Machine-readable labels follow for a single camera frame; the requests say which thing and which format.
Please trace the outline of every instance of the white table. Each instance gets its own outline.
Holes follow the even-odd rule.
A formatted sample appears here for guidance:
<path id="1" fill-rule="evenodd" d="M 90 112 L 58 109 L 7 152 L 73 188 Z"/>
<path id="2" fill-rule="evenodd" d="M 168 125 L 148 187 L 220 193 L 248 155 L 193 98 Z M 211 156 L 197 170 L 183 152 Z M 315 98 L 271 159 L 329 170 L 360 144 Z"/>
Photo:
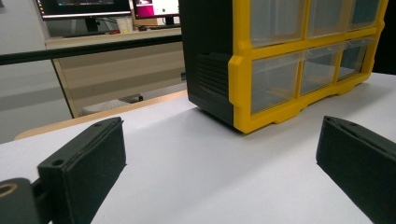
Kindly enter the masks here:
<path id="1" fill-rule="evenodd" d="M 93 223 L 371 223 L 316 165 L 323 116 L 396 141 L 396 77 L 372 74 L 296 118 L 243 135 L 187 97 L 120 114 L 127 163 Z M 0 146 L 0 180 L 36 166 L 88 122 Z"/>

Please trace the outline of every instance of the screw hole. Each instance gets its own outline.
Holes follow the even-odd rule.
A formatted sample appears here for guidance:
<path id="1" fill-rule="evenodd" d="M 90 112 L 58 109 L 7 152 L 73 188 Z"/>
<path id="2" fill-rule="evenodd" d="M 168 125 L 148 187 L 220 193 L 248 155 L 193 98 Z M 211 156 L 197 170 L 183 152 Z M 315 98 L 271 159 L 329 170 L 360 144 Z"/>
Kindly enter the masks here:
<path id="1" fill-rule="evenodd" d="M 12 192 L 18 187 L 16 184 L 4 184 L 0 186 L 0 198 L 4 197 Z"/>
<path id="2" fill-rule="evenodd" d="M 57 160 L 57 161 L 53 161 L 52 165 L 53 166 L 60 166 L 64 163 L 64 160 Z"/>

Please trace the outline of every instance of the black organizer side panel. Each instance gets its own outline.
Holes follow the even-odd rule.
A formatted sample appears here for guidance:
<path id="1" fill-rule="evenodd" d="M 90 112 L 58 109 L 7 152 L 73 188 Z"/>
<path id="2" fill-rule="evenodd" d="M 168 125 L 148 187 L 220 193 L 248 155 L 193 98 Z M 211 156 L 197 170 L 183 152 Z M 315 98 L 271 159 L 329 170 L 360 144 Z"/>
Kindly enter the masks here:
<path id="1" fill-rule="evenodd" d="M 189 100 L 233 125 L 228 62 L 233 56 L 233 1 L 179 0 Z"/>

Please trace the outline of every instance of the desk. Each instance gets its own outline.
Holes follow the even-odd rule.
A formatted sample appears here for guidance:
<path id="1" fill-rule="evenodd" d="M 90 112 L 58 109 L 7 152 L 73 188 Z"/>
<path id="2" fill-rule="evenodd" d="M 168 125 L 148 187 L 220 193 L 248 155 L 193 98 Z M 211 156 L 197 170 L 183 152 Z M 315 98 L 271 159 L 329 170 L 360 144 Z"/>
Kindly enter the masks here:
<path id="1" fill-rule="evenodd" d="M 179 28 L 47 40 L 46 48 L 52 50 L 136 43 L 133 49 L 52 59 L 73 118 L 81 116 L 81 108 L 87 105 L 181 83 L 185 70 L 181 41 L 150 42 L 176 35 L 181 35 Z"/>
<path id="2" fill-rule="evenodd" d="M 93 223 L 372 223 L 316 165 L 324 115 L 396 141 L 396 77 L 372 74 L 353 91 L 243 135 L 186 96 L 118 114 L 127 166 Z M 36 166 L 95 120 L 0 146 L 0 179 Z"/>

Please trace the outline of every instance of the wooden table edge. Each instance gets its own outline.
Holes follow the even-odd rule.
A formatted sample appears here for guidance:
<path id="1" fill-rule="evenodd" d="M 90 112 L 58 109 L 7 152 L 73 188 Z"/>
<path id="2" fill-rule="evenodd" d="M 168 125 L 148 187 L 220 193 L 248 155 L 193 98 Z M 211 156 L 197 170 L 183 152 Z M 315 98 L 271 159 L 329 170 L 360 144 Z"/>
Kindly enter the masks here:
<path id="1" fill-rule="evenodd" d="M 130 105 L 125 105 L 125 106 L 121 106 L 121 107 L 117 107 L 114 109 L 110 109 L 110 110 L 106 110 L 106 111 L 102 111 L 99 113 L 95 113 L 95 114 L 91 114 L 91 115 L 87 115 L 87 116 L 83 116 L 83 117 L 79 117 L 76 119 L 69 119 L 69 120 L 65 120 L 65 121 L 61 121 L 61 122 L 57 122 L 57 123 L 53 123 L 47 126 L 43 126 L 43 127 L 39 127 L 39 128 L 35 128 L 32 130 L 28 130 L 25 131 L 23 133 L 18 134 L 14 140 L 21 140 L 23 138 L 27 138 L 27 137 L 32 137 L 35 135 L 39 135 L 42 133 L 49 133 L 55 130 L 59 130 L 59 129 L 63 129 L 63 128 L 67 128 L 67 127 L 71 127 L 74 125 L 78 125 L 81 123 L 85 123 L 88 121 L 92 121 L 95 119 L 102 119 L 105 117 L 110 117 L 110 116 L 115 116 L 117 114 L 120 113 L 124 113 L 124 112 L 128 112 L 131 110 L 135 110 L 141 107 L 145 107 L 145 106 L 149 106 L 149 105 L 155 105 L 161 102 L 165 102 L 165 101 L 169 101 L 169 100 L 173 100 L 176 99 L 178 97 L 182 97 L 187 95 L 187 91 L 178 91 L 178 92 L 174 92 L 171 94 L 167 94 L 164 96 L 160 96 L 157 98 L 153 98 L 153 99 L 148 99 L 142 102 L 138 102 L 138 103 L 134 103 L 134 104 L 130 104 Z"/>

